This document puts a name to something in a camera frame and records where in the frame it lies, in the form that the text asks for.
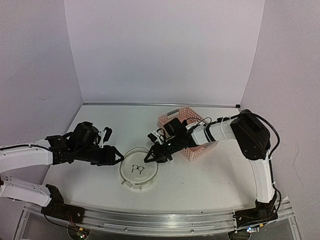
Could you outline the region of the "white mesh laundry bag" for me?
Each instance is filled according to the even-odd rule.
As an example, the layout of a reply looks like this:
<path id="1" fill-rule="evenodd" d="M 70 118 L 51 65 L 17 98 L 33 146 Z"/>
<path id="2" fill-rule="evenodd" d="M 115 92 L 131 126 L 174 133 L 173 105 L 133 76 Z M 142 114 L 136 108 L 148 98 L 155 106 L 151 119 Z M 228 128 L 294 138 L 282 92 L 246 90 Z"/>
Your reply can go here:
<path id="1" fill-rule="evenodd" d="M 155 185 L 159 166 L 156 162 L 145 163 L 148 154 L 145 147 L 134 147 L 120 163 L 119 175 L 121 185 L 133 192 L 145 192 Z"/>

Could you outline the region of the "white bra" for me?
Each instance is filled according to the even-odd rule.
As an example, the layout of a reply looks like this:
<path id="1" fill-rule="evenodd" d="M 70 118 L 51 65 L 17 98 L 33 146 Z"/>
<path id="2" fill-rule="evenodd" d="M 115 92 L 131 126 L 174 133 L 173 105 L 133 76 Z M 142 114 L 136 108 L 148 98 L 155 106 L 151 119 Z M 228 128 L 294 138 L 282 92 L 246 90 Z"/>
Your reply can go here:
<path id="1" fill-rule="evenodd" d="M 189 117 L 185 120 L 186 128 L 189 130 L 194 126 L 206 125 L 212 122 L 211 117 L 198 118 L 198 117 Z"/>

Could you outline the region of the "pink plastic basket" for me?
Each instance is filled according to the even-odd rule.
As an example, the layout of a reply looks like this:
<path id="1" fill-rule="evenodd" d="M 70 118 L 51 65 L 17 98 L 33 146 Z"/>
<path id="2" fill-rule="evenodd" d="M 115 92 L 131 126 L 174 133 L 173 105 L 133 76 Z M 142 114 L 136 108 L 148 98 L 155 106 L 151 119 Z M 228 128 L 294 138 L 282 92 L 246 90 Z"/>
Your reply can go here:
<path id="1" fill-rule="evenodd" d="M 175 118 L 177 118 L 185 126 L 191 124 L 192 127 L 203 119 L 203 117 L 200 116 L 196 111 L 194 111 L 190 107 L 184 106 L 159 116 L 158 126 L 160 128 L 163 128 L 165 124 L 169 123 Z M 192 162 L 205 155 L 206 153 L 212 151 L 217 145 L 217 142 L 209 142 L 203 145 L 196 146 L 194 141 L 190 137 L 188 139 L 187 146 L 181 150 L 181 153 L 187 160 Z"/>

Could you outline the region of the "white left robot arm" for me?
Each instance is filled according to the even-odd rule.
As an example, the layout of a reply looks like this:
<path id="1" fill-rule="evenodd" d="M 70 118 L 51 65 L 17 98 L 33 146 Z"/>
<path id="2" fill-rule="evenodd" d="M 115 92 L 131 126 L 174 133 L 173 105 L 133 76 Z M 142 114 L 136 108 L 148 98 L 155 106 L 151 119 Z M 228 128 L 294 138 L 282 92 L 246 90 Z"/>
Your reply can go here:
<path id="1" fill-rule="evenodd" d="M 33 183 L 32 177 L 21 170 L 88 162 L 93 166 L 114 166 L 124 156 L 114 146 L 107 145 L 112 129 L 97 129 L 84 121 L 63 135 L 50 135 L 30 143 L 2 146 L 0 148 L 0 196 L 33 203 L 53 214 L 57 219 L 67 214 L 67 207 L 59 189 L 54 185 Z"/>

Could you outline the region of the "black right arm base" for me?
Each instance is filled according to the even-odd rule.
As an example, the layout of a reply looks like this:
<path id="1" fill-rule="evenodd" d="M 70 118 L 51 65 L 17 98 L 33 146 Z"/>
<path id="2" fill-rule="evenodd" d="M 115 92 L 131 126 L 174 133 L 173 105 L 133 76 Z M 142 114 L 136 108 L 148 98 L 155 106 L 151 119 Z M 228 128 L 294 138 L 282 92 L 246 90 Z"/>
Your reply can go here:
<path id="1" fill-rule="evenodd" d="M 236 229 L 266 224 L 269 221 L 278 219 L 278 209 L 275 206 L 277 193 L 275 193 L 268 203 L 255 201 L 255 208 L 235 211 Z"/>

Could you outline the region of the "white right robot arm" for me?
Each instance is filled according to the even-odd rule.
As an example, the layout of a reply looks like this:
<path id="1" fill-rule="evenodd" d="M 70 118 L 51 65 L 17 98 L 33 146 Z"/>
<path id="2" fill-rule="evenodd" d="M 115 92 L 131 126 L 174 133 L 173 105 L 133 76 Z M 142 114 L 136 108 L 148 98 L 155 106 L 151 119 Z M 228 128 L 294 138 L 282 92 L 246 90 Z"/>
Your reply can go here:
<path id="1" fill-rule="evenodd" d="M 241 153 L 249 160 L 255 186 L 256 202 L 252 209 L 252 218 L 262 222 L 271 212 L 271 206 L 277 198 L 271 167 L 271 158 L 275 147 L 271 146 L 271 131 L 275 128 L 263 117 L 248 109 L 237 115 L 225 116 L 215 121 L 198 120 L 189 123 L 174 118 L 164 126 L 164 134 L 153 131 L 148 138 L 153 142 L 145 163 L 166 163 L 172 155 L 186 148 L 195 148 L 221 141 L 235 140 Z"/>

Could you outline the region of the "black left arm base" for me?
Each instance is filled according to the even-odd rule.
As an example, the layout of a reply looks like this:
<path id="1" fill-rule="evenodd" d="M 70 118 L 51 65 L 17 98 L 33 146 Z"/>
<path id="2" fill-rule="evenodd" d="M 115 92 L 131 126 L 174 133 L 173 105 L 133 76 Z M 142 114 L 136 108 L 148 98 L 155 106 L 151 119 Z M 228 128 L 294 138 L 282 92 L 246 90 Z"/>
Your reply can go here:
<path id="1" fill-rule="evenodd" d="M 46 217 L 52 217 L 59 220 L 70 221 L 74 224 L 82 224 L 85 215 L 85 209 L 80 206 L 66 204 L 63 196 L 56 186 L 46 184 L 51 198 L 47 206 L 41 208 L 41 213 Z"/>

